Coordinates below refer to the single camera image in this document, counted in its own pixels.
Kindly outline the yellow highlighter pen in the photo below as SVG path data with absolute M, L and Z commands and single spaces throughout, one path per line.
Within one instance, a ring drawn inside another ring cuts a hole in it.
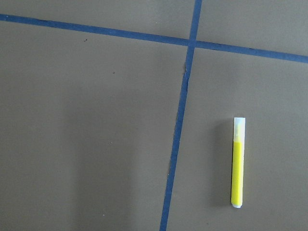
M 233 125 L 231 204 L 235 208 L 243 205 L 244 185 L 244 147 L 245 147 L 245 118 L 235 117 Z

